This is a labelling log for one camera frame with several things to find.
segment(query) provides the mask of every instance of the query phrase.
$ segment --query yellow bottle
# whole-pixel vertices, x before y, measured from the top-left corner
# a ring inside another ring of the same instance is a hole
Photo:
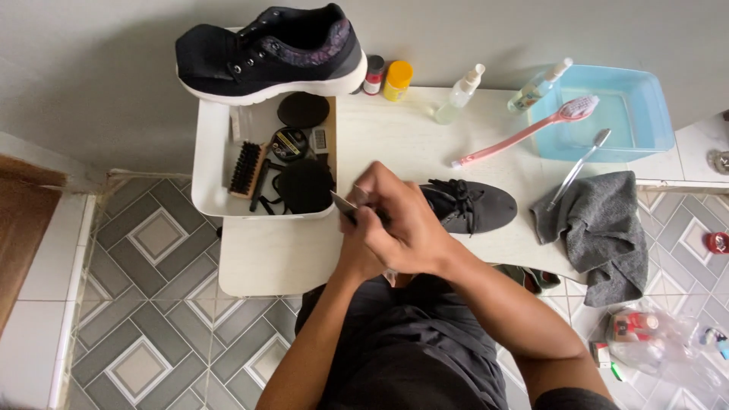
[[[410,86],[413,67],[407,61],[395,61],[387,70],[382,94],[390,101],[400,101]]]

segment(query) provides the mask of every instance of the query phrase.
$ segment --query gray sneaker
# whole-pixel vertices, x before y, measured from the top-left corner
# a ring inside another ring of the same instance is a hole
[[[503,190],[479,182],[428,179],[420,189],[449,233],[484,233],[501,228],[514,217],[514,198]]]

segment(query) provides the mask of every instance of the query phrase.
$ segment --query black sneaker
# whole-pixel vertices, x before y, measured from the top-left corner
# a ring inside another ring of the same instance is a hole
[[[367,58],[342,9],[271,7],[237,33],[201,24],[175,42],[177,75],[203,100],[250,105],[288,91],[356,90]]]
[[[428,179],[421,185],[445,230],[449,233],[484,233],[505,226],[516,217],[516,201],[497,187],[451,179]]]

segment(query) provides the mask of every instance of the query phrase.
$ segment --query toothbrush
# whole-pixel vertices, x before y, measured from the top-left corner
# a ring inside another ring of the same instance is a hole
[[[564,103],[562,107],[560,107],[559,110],[557,110],[557,112],[555,112],[554,114],[546,117],[544,120],[531,124],[529,127],[526,127],[522,131],[517,132],[510,138],[505,139],[504,141],[501,141],[496,145],[492,145],[491,147],[484,148],[481,151],[466,155],[459,160],[455,160],[451,163],[451,168],[459,169],[462,166],[473,162],[474,160],[486,158],[488,156],[506,150],[508,147],[511,147],[512,145],[534,134],[535,132],[546,127],[547,125],[557,123],[571,123],[574,121],[584,120],[593,113],[598,102],[600,102],[600,99],[596,96],[582,96],[577,97],[574,100],[568,101]]]
[[[554,206],[559,202],[560,199],[562,199],[562,195],[567,191],[567,188],[572,184],[572,181],[574,181],[574,178],[579,174],[580,169],[585,165],[585,162],[587,162],[588,158],[592,156],[592,154],[597,151],[598,148],[602,147],[602,144],[605,143],[605,140],[610,135],[610,128],[601,129],[597,132],[595,135],[595,139],[593,140],[593,147],[590,148],[587,154],[585,154],[580,160],[572,167],[572,170],[567,174],[567,178],[564,179],[564,182],[562,182],[562,186],[559,187],[557,190],[557,193],[554,195],[554,199],[547,205],[547,212],[554,209]]]

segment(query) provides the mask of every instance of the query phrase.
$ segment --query white organizer tray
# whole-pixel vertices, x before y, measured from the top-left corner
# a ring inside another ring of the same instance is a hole
[[[252,111],[253,124],[252,134],[246,139],[257,144],[269,142],[273,133],[284,127],[276,115],[276,110],[281,100],[287,95],[281,94],[260,104],[249,106]],[[235,163],[241,151],[238,145],[233,144],[230,131],[230,108],[227,105],[200,100],[198,131],[195,137],[195,162],[192,166],[192,203],[195,208],[214,217],[249,219],[316,219],[328,215],[335,207],[334,204],[324,211],[312,214],[281,215],[284,210],[283,204],[271,205],[277,215],[269,215],[261,204],[258,204],[256,212],[250,212],[250,200],[228,193],[230,178],[233,176]],[[327,134],[334,135],[334,130],[329,126],[327,126]],[[273,155],[268,157],[272,161],[278,162]],[[269,200],[278,198],[278,193],[271,185],[272,178],[277,174],[278,171],[269,169],[261,192]]]

